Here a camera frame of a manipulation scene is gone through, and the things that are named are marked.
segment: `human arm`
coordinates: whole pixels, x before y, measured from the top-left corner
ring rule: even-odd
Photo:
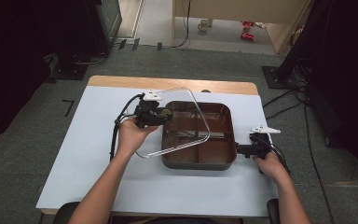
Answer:
[[[254,157],[260,170],[271,177],[278,188],[280,222],[282,224],[310,223],[296,193],[295,184],[286,172],[278,156],[270,152],[264,160]]]
[[[107,223],[121,177],[131,156],[158,127],[139,129],[134,119],[124,120],[118,129],[117,153],[72,214],[69,223]]]

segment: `table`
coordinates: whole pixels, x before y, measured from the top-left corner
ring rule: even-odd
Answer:
[[[109,162],[114,119],[124,104],[143,91],[178,86],[190,88],[199,102],[226,104],[240,144],[250,144],[246,137],[250,129],[266,124],[253,83],[92,77],[36,208],[55,214],[63,204],[81,201]],[[200,92],[205,89],[212,93]],[[159,148],[161,130],[145,139],[140,152]],[[267,217],[266,203],[272,198],[277,198],[277,190],[271,179],[241,155],[226,171],[173,170],[163,165],[161,157],[133,156],[112,211],[131,216]]]
[[[175,17],[187,17],[190,0],[173,0],[172,45]],[[282,53],[292,32],[304,24],[312,0],[191,0],[190,18],[264,22],[272,45]]]

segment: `forearm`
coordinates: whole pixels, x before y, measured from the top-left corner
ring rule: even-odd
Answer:
[[[73,213],[69,223],[103,223],[109,218],[129,157],[112,159]]]
[[[276,181],[279,194],[279,213],[281,223],[310,223],[307,214],[296,193],[295,185],[290,176]]]

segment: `red object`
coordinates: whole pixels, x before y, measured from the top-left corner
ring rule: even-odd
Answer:
[[[248,39],[248,40],[253,40],[255,38],[254,35],[251,35],[251,34],[247,34],[247,33],[242,33],[241,34],[241,38],[242,39]]]
[[[243,25],[243,30],[247,30],[250,29],[251,26],[253,26],[253,23],[251,21],[243,21],[242,25]]]

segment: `human hand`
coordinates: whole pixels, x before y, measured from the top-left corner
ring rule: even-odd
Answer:
[[[118,146],[116,156],[130,157],[142,145],[146,137],[155,131],[158,126],[149,126],[140,129],[136,126],[136,119],[124,120],[118,128]]]
[[[257,163],[260,170],[265,175],[271,177],[276,184],[278,184],[280,180],[287,177],[290,178],[290,175],[287,173],[286,169],[284,169],[278,156],[274,152],[269,152],[264,160],[257,156],[253,156],[253,160]]]

